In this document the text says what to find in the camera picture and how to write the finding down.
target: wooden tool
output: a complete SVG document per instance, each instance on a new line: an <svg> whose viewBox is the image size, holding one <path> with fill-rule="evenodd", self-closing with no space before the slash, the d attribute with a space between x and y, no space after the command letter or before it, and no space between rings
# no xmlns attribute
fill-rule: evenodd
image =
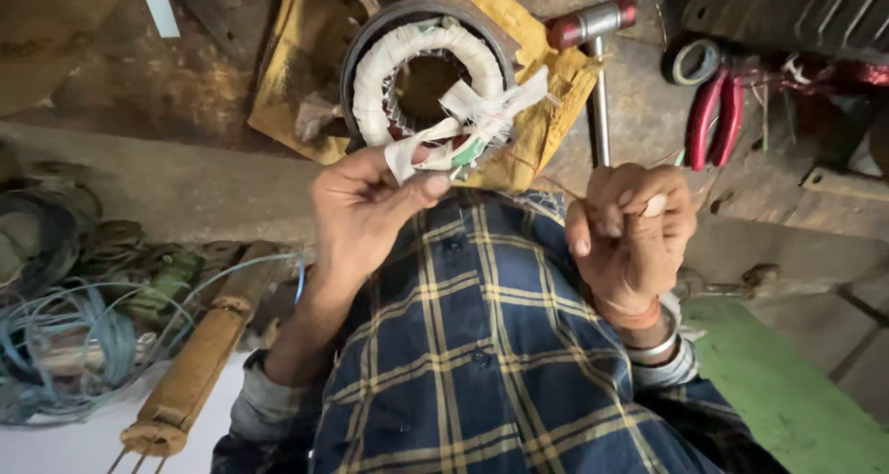
<svg viewBox="0 0 889 474"><path fill-rule="evenodd" d="M244 253L241 263L276 251L272 243L254 243ZM137 470L146 456L163 457L159 471L168 456L182 451L188 432L279 265L278 261L257 262L232 272L216 294L212 309L139 410L136 422L121 432L124 450L108 472L112 472L128 452L142 455Z"/></svg>

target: metal bracelet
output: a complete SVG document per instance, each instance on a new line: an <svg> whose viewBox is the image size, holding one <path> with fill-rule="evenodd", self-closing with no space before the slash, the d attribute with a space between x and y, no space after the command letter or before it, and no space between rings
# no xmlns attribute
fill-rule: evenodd
<svg viewBox="0 0 889 474"><path fill-rule="evenodd" d="M679 324L673 317L673 313L669 309L662 309L661 312L663 313L663 316L666 316L670 319L670 336L667 337L666 341L654 346L653 348L636 349L628 347L627 356L629 356L630 361L636 362L646 357L657 356L665 350L673 347L673 344L676 343L676 341L678 340Z"/></svg>

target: pliers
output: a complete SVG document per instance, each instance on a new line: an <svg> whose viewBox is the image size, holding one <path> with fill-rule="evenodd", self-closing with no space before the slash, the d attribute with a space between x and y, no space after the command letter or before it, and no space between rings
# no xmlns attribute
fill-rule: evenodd
<svg viewBox="0 0 889 474"><path fill-rule="evenodd" d="M720 65L717 73L698 88L692 104L685 133L685 148L688 151L689 166L694 171L700 171L707 164L707 131L710 116L713 116L713 110L720 99L722 104L717 132L709 150L710 162L716 167L725 165L732 153L734 141L738 139L740 114L744 108L741 78L732 72L728 64Z"/></svg>

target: metal pipe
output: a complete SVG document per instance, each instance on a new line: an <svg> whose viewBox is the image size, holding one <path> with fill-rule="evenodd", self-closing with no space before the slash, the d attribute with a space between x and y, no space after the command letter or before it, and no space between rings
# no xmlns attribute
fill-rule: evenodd
<svg viewBox="0 0 889 474"><path fill-rule="evenodd" d="M605 60L605 43L602 37L593 40L593 56ZM593 88L593 124L595 128L595 159L598 166L611 166L611 146L608 142L608 95L606 93L606 71L599 70Z"/></svg>

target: copper winding wire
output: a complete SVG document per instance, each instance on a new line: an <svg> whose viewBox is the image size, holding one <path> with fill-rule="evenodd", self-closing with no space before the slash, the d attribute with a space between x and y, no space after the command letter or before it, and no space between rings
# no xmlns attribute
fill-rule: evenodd
<svg viewBox="0 0 889 474"><path fill-rule="evenodd" d="M556 181L555 179L553 179L551 177L543 175L542 173L538 173L539 167L536 167L536 166L532 165L530 162L527 162L527 161L523 160L522 158L519 158L518 156L513 155L512 153L510 153L507 150L501 150L501 152L506 155L512 156L512 159L516 160L517 162L520 162L523 165L526 165L528 168L530 168L532 171L534 171L534 175L536 177L540 177L544 181L553 184L554 186L561 189L566 195L571 196L575 200L583 200L584 199L584 198L581 198L580 196L577 196L576 194L574 194L574 192L571 189L568 189L567 187L563 186L559 181Z"/></svg>

